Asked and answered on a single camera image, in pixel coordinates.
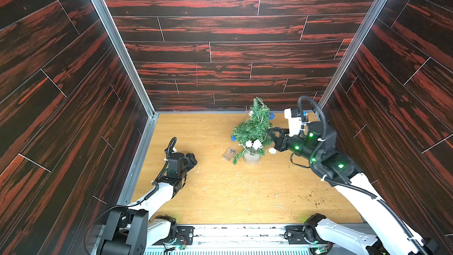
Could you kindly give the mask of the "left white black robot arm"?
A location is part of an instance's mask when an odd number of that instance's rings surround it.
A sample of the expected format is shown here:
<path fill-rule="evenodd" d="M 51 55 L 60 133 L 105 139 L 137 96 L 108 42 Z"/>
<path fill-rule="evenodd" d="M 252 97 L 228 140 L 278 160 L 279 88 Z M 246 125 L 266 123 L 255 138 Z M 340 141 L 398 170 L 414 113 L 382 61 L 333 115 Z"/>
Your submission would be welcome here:
<path fill-rule="evenodd" d="M 152 218 L 185 186 L 187 172 L 197 165 L 193 153 L 171 152 L 153 188 L 129 205 L 117 205 L 106 211 L 106 224 L 99 241 L 98 255 L 143 255 L 153 244 L 167 247 L 185 244 L 178 234 L 175 218 L 164 215 Z"/>

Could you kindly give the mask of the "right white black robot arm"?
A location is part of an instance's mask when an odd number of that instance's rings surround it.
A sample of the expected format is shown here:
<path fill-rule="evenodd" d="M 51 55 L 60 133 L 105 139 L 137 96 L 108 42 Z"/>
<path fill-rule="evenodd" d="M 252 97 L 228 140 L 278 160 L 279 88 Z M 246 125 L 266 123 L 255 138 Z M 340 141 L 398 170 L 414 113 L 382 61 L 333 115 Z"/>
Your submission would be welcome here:
<path fill-rule="evenodd" d="M 304 222 L 302 231 L 287 230 L 287 240 L 338 245 L 356 255 L 434 255 L 438 245 L 409 227 L 371 185 L 355 161 L 336 147 L 337 132 L 323 122 L 268 130 L 279 152 L 307 158 L 308 168 L 340 192 L 373 230 L 365 234 L 334 223 L 322 214 Z"/>

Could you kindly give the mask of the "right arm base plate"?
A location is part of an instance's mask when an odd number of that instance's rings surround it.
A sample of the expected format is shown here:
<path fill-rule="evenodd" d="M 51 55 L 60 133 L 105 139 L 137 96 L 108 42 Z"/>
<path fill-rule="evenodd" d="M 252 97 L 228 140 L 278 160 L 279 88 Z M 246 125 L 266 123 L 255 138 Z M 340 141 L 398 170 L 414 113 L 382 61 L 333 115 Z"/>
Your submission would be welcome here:
<path fill-rule="evenodd" d="M 318 244 L 312 231 L 306 233 L 304 225 L 287 225 L 285 226 L 284 238 L 289 244 Z"/>

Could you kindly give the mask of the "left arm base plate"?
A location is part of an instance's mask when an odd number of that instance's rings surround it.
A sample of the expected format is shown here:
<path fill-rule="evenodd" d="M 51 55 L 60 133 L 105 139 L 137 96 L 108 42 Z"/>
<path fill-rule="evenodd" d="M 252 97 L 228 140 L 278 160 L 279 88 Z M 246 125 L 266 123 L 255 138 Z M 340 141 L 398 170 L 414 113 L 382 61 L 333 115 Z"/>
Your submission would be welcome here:
<path fill-rule="evenodd" d="M 193 243 L 194 231 L 194 226 L 179 224 L 175 227 L 165 224 L 150 227 L 147 231 L 146 247 L 164 245 L 190 246 Z"/>

